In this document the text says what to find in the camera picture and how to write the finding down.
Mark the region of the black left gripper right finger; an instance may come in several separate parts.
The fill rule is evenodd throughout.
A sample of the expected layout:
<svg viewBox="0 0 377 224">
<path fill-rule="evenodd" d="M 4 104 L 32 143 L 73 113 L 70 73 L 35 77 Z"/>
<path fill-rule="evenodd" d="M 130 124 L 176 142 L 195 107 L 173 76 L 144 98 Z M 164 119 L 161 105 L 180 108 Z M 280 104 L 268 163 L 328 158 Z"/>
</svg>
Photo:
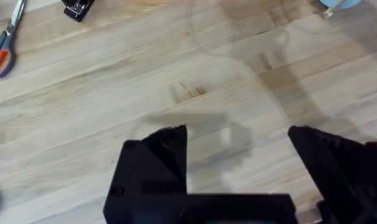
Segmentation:
<svg viewBox="0 0 377 224">
<path fill-rule="evenodd" d="M 310 126 L 288 136 L 323 199 L 321 223 L 377 223 L 377 142 L 356 142 Z"/>
</svg>

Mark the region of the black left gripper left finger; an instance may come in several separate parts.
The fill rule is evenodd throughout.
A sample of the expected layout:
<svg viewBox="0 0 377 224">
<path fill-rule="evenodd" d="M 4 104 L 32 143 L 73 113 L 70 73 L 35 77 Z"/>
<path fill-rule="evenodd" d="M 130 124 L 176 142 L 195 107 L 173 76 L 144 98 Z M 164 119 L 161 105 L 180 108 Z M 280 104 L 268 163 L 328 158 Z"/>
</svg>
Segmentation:
<svg viewBox="0 0 377 224">
<path fill-rule="evenodd" d="M 124 142 L 103 215 L 107 223 L 178 223 L 173 195 L 187 193 L 187 127 Z"/>
</svg>

